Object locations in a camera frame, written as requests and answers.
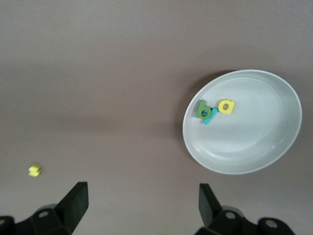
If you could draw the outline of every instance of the white bowl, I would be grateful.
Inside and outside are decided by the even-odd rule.
[[[196,117],[200,100],[217,107],[235,102],[231,114],[218,112],[208,124]],[[190,102],[183,137],[191,156],[223,174],[260,170],[282,157],[295,141],[302,109],[297,93],[284,79],[261,70],[240,70],[205,85]]]

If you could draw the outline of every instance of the yellow foam letter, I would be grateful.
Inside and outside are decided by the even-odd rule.
[[[223,99],[219,103],[219,111],[223,114],[231,114],[233,112],[235,102],[229,99]]]
[[[28,171],[30,176],[37,177],[38,175],[41,174],[41,166],[34,164],[28,169]]]

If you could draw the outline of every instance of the letter b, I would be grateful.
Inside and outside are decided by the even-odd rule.
[[[212,116],[212,111],[209,106],[205,105],[205,100],[200,100],[196,117],[202,120],[207,120]]]

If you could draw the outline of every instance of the foam letter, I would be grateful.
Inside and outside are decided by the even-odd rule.
[[[233,112],[234,106],[235,106],[234,101],[229,99],[223,99],[219,103],[219,111],[223,114],[231,114]]]
[[[213,108],[213,109],[212,109],[212,116],[211,116],[209,119],[204,120],[204,121],[203,121],[204,124],[205,124],[205,125],[209,124],[210,121],[213,119],[213,117],[214,117],[216,114],[217,114],[217,108]]]
[[[201,118],[202,120],[206,120],[209,119],[211,116],[212,116],[211,108],[205,105],[205,100],[200,100],[196,117]]]

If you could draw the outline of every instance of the screw hole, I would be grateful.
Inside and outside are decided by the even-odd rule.
[[[226,212],[225,215],[226,215],[226,217],[227,217],[228,219],[234,219],[234,218],[236,218],[235,214],[234,214],[233,212],[231,212],[231,211]]]
[[[276,229],[277,228],[277,224],[275,223],[275,221],[268,219],[265,221],[266,225],[269,226],[272,229]]]
[[[43,211],[43,212],[41,212],[41,213],[38,215],[38,217],[39,217],[39,218],[43,218],[43,217],[47,216],[48,214],[49,214],[49,212]]]

